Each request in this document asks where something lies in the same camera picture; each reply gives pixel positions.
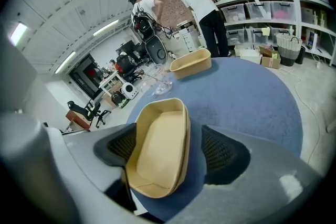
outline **man in white t-shirt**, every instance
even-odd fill
[[[133,4],[133,14],[135,14],[138,9],[143,10],[153,17],[158,24],[161,23],[161,16],[163,12],[163,2],[161,0],[129,0]]]
[[[152,16],[158,24],[162,25],[161,16],[163,12],[163,2],[161,0],[129,0],[129,2],[131,2],[134,6],[132,12],[133,14],[135,14],[138,11],[138,9],[143,10],[144,12]],[[173,37],[171,37],[170,39],[167,38],[166,33],[164,31],[160,31],[156,34],[159,36],[163,45],[166,47],[168,51],[171,51],[177,57],[185,55],[185,51],[183,50],[183,48],[179,47],[175,38]]]
[[[214,0],[182,0],[196,14],[211,57],[230,57],[224,21]]]

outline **white ceiling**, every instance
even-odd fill
[[[131,10],[128,0],[8,0],[0,18],[8,37],[18,22],[28,27],[17,48],[39,73],[53,73],[73,50],[75,62],[108,36],[127,28]],[[108,33],[93,37],[116,19],[119,23]]]

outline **clear plastic storage bin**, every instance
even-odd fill
[[[273,19],[296,21],[294,2],[272,1],[271,11]]]
[[[251,19],[272,19],[269,1],[260,1],[260,4],[256,2],[246,3],[245,5]]]
[[[226,37],[229,46],[243,44],[245,42],[245,27],[226,28]]]
[[[238,4],[229,7],[222,8],[226,21],[237,22],[239,20],[245,20],[244,5]]]
[[[294,30],[290,29],[284,29],[284,28],[276,28],[276,27],[271,27],[271,39],[274,45],[277,44],[277,34],[278,33],[284,33],[284,34],[290,34],[292,35]]]
[[[263,36],[261,28],[246,28],[248,41],[253,44],[267,44],[268,36]]]

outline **desk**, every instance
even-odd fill
[[[119,75],[118,71],[115,71],[99,84],[99,88],[101,88],[110,97],[112,97],[112,95],[107,89],[105,89],[105,86],[115,77],[117,77],[122,84],[126,83],[126,81]]]
[[[76,122],[84,129],[90,129],[90,121],[88,121],[83,115],[75,111],[69,110],[65,117],[70,121]]]

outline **black backpack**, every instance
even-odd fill
[[[119,91],[111,93],[112,102],[119,108],[123,108],[127,103],[128,99]]]

